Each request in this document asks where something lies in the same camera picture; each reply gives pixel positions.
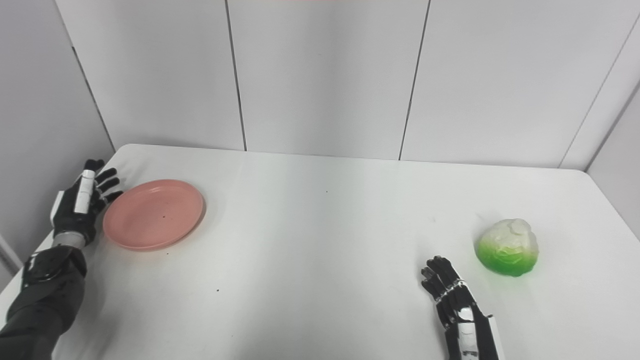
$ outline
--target toy cabbage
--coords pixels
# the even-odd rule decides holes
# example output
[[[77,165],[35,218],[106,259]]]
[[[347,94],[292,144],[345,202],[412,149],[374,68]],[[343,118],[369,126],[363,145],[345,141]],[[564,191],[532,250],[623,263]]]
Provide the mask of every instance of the toy cabbage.
[[[520,276],[538,260],[538,243],[531,226],[522,219],[498,221],[476,244],[480,262],[494,272]]]

